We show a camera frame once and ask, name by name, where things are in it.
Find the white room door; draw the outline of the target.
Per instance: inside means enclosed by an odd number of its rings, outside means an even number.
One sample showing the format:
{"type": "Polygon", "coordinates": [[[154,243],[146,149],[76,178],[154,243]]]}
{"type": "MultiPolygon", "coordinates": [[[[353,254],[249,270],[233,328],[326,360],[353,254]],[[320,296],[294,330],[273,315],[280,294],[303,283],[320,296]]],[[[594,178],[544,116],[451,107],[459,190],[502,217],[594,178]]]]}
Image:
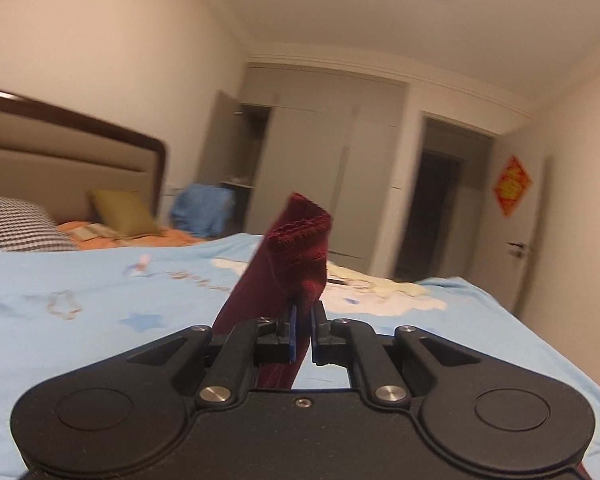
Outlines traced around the white room door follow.
{"type": "Polygon", "coordinates": [[[495,139],[486,172],[475,250],[466,278],[509,312],[515,310],[532,253],[541,203],[543,159],[542,136],[531,127],[520,128],[495,139]],[[505,218],[495,200],[493,187],[512,155],[521,161],[532,185],[513,213],[505,218]],[[509,255],[508,242],[528,244],[528,256],[521,260],[509,255]]]}

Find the open grey wardrobe door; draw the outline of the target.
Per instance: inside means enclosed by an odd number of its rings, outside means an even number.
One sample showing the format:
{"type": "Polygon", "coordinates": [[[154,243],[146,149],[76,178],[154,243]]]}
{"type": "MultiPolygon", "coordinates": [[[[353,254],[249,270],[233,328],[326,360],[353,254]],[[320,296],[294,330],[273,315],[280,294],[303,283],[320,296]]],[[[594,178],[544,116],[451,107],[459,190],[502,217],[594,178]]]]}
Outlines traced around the open grey wardrobe door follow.
{"type": "Polygon", "coordinates": [[[195,182],[219,185],[244,173],[246,128],[239,103],[219,91],[212,108],[195,182]]]}

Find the blue clothes pile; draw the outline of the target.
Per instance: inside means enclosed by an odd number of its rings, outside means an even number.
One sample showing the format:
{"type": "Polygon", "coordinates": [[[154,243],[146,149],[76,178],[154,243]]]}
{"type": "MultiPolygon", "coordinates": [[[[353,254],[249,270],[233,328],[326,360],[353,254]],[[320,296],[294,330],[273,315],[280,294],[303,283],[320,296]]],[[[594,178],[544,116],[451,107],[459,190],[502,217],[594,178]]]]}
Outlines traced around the blue clothes pile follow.
{"type": "Polygon", "coordinates": [[[194,237],[219,237],[233,214],[235,193],[222,186],[193,183],[175,197],[170,219],[194,237]]]}

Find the olive green pillow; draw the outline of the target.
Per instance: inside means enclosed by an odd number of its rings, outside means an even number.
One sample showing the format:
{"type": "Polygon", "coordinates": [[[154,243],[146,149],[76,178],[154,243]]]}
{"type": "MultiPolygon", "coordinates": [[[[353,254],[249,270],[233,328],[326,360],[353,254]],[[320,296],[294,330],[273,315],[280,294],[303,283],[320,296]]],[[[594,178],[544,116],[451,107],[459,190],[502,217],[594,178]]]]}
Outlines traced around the olive green pillow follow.
{"type": "Polygon", "coordinates": [[[161,234],[154,216],[137,192],[95,188],[87,195],[102,224],[123,237],[161,234]]]}

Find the brown padded bed headboard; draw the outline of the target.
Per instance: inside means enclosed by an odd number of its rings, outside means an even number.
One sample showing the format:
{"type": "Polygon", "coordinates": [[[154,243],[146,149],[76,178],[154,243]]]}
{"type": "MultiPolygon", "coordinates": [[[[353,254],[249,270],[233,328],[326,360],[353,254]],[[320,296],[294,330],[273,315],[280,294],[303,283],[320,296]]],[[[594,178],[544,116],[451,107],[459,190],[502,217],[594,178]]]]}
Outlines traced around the brown padded bed headboard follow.
{"type": "Polygon", "coordinates": [[[166,144],[146,134],[0,90],[0,196],[53,220],[93,220],[88,192],[132,191],[159,210],[166,144]]]}

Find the houndstooth checked pillow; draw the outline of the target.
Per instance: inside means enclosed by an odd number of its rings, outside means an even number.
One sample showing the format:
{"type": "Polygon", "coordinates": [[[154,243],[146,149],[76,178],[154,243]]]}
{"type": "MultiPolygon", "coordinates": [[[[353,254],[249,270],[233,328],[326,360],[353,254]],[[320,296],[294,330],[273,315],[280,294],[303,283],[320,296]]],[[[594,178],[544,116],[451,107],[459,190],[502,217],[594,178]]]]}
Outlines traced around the houndstooth checked pillow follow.
{"type": "Polygon", "coordinates": [[[0,196],[0,252],[73,252],[68,235],[60,232],[42,206],[0,196]]]}

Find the light blue cartoon bed quilt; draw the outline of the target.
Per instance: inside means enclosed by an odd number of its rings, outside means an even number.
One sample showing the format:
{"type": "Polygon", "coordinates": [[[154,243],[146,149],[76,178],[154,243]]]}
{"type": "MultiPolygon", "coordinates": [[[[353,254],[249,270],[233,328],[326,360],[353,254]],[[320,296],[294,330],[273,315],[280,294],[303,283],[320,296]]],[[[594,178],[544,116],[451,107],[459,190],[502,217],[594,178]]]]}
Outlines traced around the light blue cartoon bed quilt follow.
{"type": "MultiPolygon", "coordinates": [[[[259,243],[238,234],[175,248],[0,252],[0,479],[23,473],[9,416],[25,391],[211,324],[259,243]]],[[[584,466],[600,479],[600,387],[480,288],[461,278],[396,285],[331,266],[322,300],[331,318],[355,318],[388,335],[419,327],[573,386],[595,413],[584,466]]]]}

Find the red diamond door decoration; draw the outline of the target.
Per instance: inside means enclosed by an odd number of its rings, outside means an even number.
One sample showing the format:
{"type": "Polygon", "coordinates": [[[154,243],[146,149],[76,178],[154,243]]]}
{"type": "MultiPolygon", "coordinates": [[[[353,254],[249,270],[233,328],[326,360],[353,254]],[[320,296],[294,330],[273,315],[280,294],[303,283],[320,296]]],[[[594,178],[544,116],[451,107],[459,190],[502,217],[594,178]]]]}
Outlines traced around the red diamond door decoration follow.
{"type": "Polygon", "coordinates": [[[502,215],[507,218],[515,210],[532,185],[532,179],[521,161],[512,155],[495,181],[493,193],[502,215]]]}

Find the dark red sweater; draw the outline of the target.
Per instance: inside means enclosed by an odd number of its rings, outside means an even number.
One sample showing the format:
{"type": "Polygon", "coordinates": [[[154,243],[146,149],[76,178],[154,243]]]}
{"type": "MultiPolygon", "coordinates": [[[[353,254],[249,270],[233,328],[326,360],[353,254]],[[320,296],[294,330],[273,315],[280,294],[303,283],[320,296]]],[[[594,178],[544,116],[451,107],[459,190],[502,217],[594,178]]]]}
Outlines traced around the dark red sweater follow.
{"type": "Polygon", "coordinates": [[[262,367],[260,388],[289,389],[294,383],[309,348],[311,309],[326,286],[331,229],[326,210],[291,194],[213,322],[212,332],[222,335],[240,322],[280,318],[290,306],[297,308],[296,359],[262,367]]]}

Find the orange bed sheet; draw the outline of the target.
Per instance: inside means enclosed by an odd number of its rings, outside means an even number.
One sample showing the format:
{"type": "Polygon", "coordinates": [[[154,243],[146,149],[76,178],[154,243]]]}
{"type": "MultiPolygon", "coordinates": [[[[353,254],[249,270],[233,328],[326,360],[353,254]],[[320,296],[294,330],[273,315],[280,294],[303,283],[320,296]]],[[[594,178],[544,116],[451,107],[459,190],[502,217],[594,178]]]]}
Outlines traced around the orange bed sheet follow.
{"type": "Polygon", "coordinates": [[[157,235],[124,237],[103,224],[70,221],[61,223],[58,231],[67,235],[79,250],[97,250],[121,247],[185,247],[204,241],[177,229],[162,229],[157,235]]]}

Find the grey built-in wardrobe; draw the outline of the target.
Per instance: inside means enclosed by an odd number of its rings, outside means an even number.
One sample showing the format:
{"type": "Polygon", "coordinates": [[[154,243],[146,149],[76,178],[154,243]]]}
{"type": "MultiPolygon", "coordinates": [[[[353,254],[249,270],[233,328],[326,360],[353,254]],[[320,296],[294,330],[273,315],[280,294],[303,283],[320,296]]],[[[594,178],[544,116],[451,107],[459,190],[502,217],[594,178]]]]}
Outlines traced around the grey built-in wardrobe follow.
{"type": "Polygon", "coordinates": [[[332,215],[328,258],[368,272],[398,145],[405,84],[251,65],[240,99],[268,108],[246,230],[262,234],[291,193],[332,215]]]}

